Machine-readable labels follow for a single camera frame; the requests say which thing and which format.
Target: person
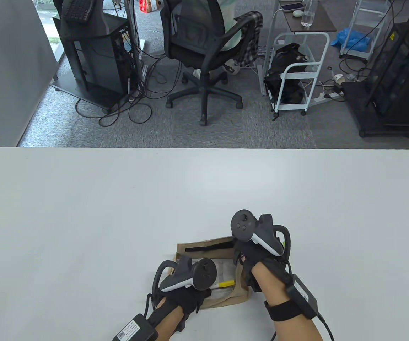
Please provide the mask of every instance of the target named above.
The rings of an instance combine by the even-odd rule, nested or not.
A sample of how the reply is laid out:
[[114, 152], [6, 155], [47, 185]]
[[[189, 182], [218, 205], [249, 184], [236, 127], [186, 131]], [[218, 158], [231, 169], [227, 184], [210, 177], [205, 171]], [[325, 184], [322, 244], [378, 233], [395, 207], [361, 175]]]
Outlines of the person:
[[[263, 247], [252, 242], [237, 242], [235, 248], [241, 252], [244, 269], [251, 271], [251, 275], [263, 291], [269, 307], [281, 305], [290, 300], [285, 291], [285, 284], [261, 262], [263, 258], [271, 256]], [[172, 300], [177, 304], [177, 307], [157, 325], [157, 341], [168, 341], [184, 314], [189, 315], [194, 311], [198, 311], [204, 299], [211, 295], [209, 289], [207, 291], [198, 291], [193, 286], [187, 289], [176, 289], [164, 294], [165, 297], [160, 301], [158, 307], [165, 300]], [[289, 320], [274, 321], [274, 327], [277, 338], [281, 341], [323, 341], [315, 323], [306, 319], [302, 314]]]

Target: chair base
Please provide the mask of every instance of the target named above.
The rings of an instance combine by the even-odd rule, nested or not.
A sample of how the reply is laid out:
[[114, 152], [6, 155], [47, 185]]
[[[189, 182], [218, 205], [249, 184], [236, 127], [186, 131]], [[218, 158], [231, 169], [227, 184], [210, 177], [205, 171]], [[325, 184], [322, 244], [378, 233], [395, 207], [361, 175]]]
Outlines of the chair base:
[[206, 126], [208, 124], [208, 95], [216, 94], [218, 96], [225, 96], [227, 98], [233, 99], [236, 101], [236, 108], [242, 109], [242, 97], [238, 94], [234, 94], [230, 91], [224, 89], [216, 88], [216, 85], [219, 81], [222, 81], [222, 84], [228, 83], [228, 74], [226, 72], [220, 73], [216, 78], [210, 78], [209, 73], [201, 74], [201, 78], [198, 79], [189, 72], [184, 72], [182, 75], [182, 83], [187, 84], [188, 81], [191, 81], [195, 86], [190, 89], [185, 89], [182, 91], [175, 92], [167, 97], [167, 108], [173, 107], [173, 101], [175, 99], [188, 96], [190, 94], [200, 94], [201, 95], [201, 120], [200, 125]]

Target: phone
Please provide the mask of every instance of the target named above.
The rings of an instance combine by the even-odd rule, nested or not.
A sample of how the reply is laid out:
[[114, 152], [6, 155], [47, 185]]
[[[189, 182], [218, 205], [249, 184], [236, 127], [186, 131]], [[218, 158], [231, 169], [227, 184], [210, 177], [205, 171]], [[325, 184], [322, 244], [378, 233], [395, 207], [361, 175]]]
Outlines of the phone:
[[294, 12], [295, 10], [304, 10], [304, 4], [302, 2], [295, 2], [294, 4], [280, 5], [284, 13]]

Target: water bottle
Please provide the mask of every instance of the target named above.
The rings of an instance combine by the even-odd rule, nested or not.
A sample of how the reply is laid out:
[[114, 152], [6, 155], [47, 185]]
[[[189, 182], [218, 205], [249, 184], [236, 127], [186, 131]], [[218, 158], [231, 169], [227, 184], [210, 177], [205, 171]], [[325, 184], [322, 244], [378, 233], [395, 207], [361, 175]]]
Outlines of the water bottle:
[[302, 14], [301, 25], [310, 27], [313, 24], [317, 11], [318, 0], [305, 0], [304, 14]]

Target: gray wall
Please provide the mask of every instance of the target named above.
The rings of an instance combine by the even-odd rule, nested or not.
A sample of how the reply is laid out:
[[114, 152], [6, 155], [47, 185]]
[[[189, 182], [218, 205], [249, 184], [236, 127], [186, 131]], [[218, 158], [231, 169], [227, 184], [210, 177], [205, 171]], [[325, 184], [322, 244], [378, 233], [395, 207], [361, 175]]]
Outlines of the gray wall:
[[32, 0], [0, 0], [0, 146], [16, 146], [57, 67]]

